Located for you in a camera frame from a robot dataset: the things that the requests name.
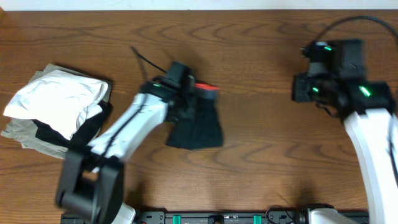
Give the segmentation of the black leggings with red waistband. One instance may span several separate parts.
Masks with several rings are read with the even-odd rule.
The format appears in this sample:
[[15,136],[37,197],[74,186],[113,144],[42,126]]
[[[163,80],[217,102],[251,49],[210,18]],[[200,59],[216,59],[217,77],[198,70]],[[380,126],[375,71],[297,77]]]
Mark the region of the black leggings with red waistband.
[[216,102],[220,88],[207,83],[193,87],[194,115],[181,115],[166,145],[188,150],[221,147],[224,144]]

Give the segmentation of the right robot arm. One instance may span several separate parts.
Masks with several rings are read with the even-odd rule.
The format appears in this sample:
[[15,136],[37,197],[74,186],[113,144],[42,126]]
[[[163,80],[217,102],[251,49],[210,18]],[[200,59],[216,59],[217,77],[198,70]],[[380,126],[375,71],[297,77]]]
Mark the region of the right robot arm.
[[358,157],[370,223],[397,223],[397,116],[388,84],[299,73],[292,100],[335,109]]

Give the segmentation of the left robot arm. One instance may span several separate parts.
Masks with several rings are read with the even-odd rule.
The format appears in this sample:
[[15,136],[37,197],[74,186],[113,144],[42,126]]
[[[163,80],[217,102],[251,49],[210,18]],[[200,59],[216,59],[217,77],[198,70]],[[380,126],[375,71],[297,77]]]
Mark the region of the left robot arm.
[[167,120],[191,118],[195,82],[143,84],[131,106],[101,136],[66,153],[55,203],[90,223],[133,223],[124,200],[124,165],[147,135]]

